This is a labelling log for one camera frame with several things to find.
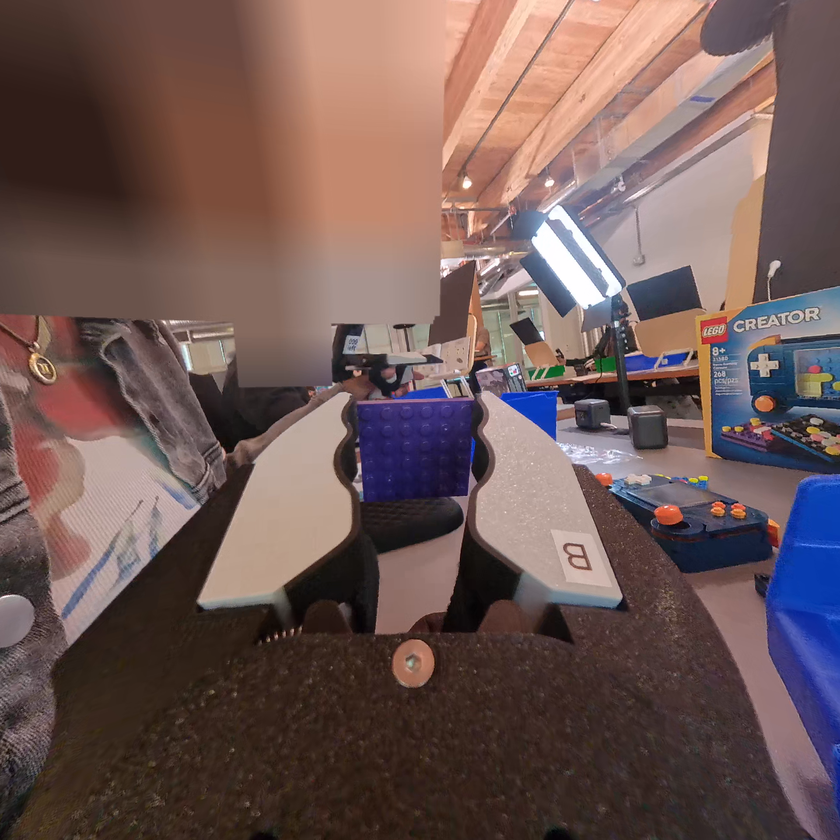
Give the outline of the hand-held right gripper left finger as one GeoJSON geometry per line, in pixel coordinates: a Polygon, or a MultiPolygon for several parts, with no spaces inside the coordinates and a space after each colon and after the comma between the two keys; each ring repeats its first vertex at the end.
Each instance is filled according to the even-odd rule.
{"type": "Polygon", "coordinates": [[[358,494],[340,464],[351,408],[351,395],[331,397],[258,456],[196,599],[202,609],[306,610],[293,589],[358,531],[358,494]]]}

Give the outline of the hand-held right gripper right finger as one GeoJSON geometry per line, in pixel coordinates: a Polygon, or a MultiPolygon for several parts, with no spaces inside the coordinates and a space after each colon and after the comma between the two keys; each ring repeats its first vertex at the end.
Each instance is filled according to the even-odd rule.
{"type": "Polygon", "coordinates": [[[482,392],[476,406],[487,466],[469,498],[469,534],[512,573],[490,600],[616,609],[623,593],[569,456],[498,396],[482,392]]]}

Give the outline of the large purple brick plate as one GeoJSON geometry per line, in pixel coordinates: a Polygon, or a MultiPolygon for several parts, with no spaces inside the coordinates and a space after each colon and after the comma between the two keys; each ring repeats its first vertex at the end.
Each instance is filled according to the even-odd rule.
{"type": "Polygon", "coordinates": [[[364,501],[466,497],[473,405],[470,397],[358,402],[364,501]]]}

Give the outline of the white printed instruction board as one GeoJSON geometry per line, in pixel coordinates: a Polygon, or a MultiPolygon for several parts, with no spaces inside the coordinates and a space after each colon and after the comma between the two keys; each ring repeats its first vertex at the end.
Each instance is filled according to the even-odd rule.
{"type": "Polygon", "coordinates": [[[467,376],[474,363],[473,339],[464,337],[446,343],[429,345],[424,352],[440,359],[424,366],[425,375],[433,379],[452,379],[467,376]]]}

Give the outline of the large black flag panel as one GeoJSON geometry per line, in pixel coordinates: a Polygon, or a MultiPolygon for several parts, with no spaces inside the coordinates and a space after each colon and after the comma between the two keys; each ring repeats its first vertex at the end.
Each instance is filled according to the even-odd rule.
{"type": "Polygon", "coordinates": [[[430,324],[427,345],[462,340],[468,333],[469,306],[476,279],[470,260],[440,281],[440,312],[430,324]]]}

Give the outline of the grey printed toy box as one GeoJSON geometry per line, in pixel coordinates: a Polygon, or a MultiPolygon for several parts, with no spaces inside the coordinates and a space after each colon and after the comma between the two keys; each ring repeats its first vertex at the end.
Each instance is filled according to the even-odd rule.
{"type": "Polygon", "coordinates": [[[485,367],[476,373],[476,381],[481,392],[490,392],[496,396],[528,391],[519,364],[485,367]]]}

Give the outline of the long blue plastic bin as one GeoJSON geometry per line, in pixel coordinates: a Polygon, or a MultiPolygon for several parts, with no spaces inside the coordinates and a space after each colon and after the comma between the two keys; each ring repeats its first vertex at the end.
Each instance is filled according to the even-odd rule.
{"type": "Polygon", "coordinates": [[[500,399],[541,428],[552,440],[556,440],[557,392],[508,392],[501,394],[500,399]]]}

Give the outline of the long black wrist rest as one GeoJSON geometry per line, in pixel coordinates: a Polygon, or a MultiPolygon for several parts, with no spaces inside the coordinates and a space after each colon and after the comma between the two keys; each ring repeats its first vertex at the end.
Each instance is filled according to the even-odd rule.
{"type": "Polygon", "coordinates": [[[362,531],[380,555],[429,542],[458,530],[462,507],[453,498],[361,501],[362,531]]]}

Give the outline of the far wooden table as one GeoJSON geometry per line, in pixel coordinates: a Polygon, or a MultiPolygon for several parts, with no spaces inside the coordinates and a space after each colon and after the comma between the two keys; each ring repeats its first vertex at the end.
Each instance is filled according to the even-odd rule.
{"type": "MultiPolygon", "coordinates": [[[[698,364],[688,366],[676,366],[658,368],[642,371],[630,371],[627,374],[629,382],[653,382],[659,380],[693,379],[700,376],[698,364]]],[[[526,381],[526,387],[530,391],[540,389],[558,389],[577,385],[610,385],[618,382],[617,373],[608,371],[604,373],[593,372],[583,376],[549,377],[541,380],[526,381]]]]}

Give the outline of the person's grey denim jacket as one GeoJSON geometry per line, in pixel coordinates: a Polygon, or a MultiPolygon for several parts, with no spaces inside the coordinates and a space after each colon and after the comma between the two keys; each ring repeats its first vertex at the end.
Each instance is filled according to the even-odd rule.
{"type": "MultiPolygon", "coordinates": [[[[172,336],[154,321],[69,319],[115,374],[121,394],[152,435],[172,474],[190,491],[198,508],[202,506],[225,481],[225,453],[197,401],[172,336]]],[[[5,812],[28,792],[46,761],[56,708],[51,672],[71,643],[53,602],[46,542],[18,471],[3,395],[1,593],[5,812]]]]}

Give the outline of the blue brick game console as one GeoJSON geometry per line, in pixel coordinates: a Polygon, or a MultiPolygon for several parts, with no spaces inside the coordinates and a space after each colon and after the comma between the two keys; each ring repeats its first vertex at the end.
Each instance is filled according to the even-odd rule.
{"type": "Polygon", "coordinates": [[[763,511],[712,492],[708,478],[595,475],[686,574],[768,560],[781,528],[763,511]]]}

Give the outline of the black light stand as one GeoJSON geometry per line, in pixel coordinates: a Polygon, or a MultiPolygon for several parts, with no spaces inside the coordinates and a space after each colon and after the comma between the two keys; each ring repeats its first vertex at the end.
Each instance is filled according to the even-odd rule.
{"type": "Polygon", "coordinates": [[[618,402],[621,406],[622,415],[626,415],[631,408],[631,397],[629,394],[629,383],[626,367],[627,339],[630,335],[629,308],[622,295],[616,294],[611,299],[611,329],[613,356],[616,364],[616,386],[618,391],[618,402]]]}

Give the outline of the person's printed white shirt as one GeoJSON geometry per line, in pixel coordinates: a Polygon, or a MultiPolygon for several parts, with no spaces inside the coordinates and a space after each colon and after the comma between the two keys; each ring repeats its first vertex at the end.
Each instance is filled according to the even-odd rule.
{"type": "Polygon", "coordinates": [[[2,395],[68,643],[198,508],[71,318],[3,314],[2,395]]]}

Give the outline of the cardboard panel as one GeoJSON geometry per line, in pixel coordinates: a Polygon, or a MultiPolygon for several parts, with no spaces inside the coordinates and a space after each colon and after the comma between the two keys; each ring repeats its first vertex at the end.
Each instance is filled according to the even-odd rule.
{"type": "Polygon", "coordinates": [[[634,333],[639,352],[654,360],[661,355],[696,352],[697,319],[705,314],[701,308],[690,309],[636,323],[634,333]]]}

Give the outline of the blue and yellow toy box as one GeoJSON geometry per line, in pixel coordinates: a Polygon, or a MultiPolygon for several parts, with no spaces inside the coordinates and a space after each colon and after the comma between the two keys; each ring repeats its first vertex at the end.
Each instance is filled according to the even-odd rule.
{"type": "Polygon", "coordinates": [[[708,457],[839,472],[839,288],[696,319],[708,457]]]}

